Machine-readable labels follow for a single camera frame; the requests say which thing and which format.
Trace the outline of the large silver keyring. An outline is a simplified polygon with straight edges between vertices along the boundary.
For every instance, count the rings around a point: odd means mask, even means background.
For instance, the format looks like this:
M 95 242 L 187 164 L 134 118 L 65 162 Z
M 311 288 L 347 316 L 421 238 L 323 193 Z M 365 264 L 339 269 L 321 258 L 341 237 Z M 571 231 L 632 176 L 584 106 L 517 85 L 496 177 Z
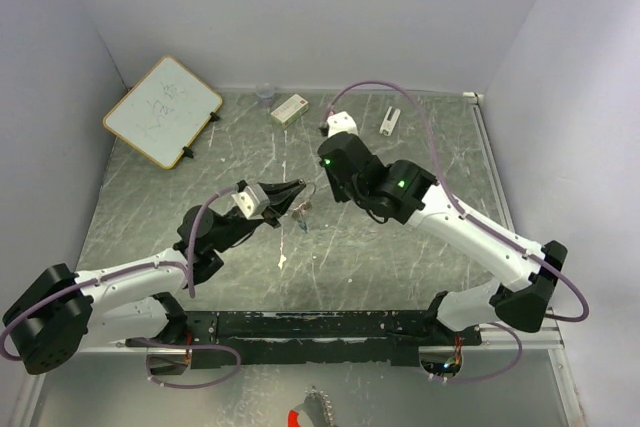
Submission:
M 308 195 L 304 199 L 303 204 L 310 203 L 317 192 L 317 185 L 315 182 L 308 182 L 306 184 L 306 188 L 309 188 L 310 191 L 308 192 Z

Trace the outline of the bunch of silver keys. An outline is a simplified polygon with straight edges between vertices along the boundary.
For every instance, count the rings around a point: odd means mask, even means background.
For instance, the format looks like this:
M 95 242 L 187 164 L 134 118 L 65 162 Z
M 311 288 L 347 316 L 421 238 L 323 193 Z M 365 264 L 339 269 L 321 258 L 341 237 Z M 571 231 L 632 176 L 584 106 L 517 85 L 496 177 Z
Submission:
M 310 199 L 303 201 L 299 206 L 297 206 L 291 214 L 292 219 L 297 222 L 300 226 L 307 225 L 306 222 L 306 214 L 312 208 L 312 202 Z

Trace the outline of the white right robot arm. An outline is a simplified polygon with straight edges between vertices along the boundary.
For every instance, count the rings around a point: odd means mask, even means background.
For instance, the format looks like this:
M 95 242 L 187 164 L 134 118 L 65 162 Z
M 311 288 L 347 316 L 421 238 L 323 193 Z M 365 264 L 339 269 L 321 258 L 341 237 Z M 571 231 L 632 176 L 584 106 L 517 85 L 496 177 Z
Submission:
M 492 274 L 481 286 L 433 301 L 435 313 L 424 321 L 431 342 L 443 345 L 459 331 L 497 321 L 522 332 L 540 330 L 557 285 L 540 263 L 562 268 L 564 245 L 521 238 L 468 205 L 456 210 L 433 174 L 408 160 L 383 164 L 354 134 L 327 138 L 318 155 L 336 201 L 353 202 L 379 222 L 393 219 L 433 234 Z

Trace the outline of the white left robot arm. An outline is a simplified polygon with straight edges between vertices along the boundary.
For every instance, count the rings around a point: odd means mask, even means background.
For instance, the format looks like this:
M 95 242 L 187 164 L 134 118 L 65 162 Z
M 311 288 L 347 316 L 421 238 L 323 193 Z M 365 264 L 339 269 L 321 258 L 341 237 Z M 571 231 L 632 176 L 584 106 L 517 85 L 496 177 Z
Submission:
M 165 250 L 100 270 L 72 271 L 64 263 L 45 269 L 2 318 L 2 358 L 39 375 L 91 347 L 186 347 L 192 335 L 177 293 L 193 295 L 223 267 L 221 253 L 260 226 L 279 227 L 306 186 L 303 179 L 240 181 L 212 197 L 230 196 L 230 210 L 219 214 L 208 203 L 190 208 L 178 242 Z

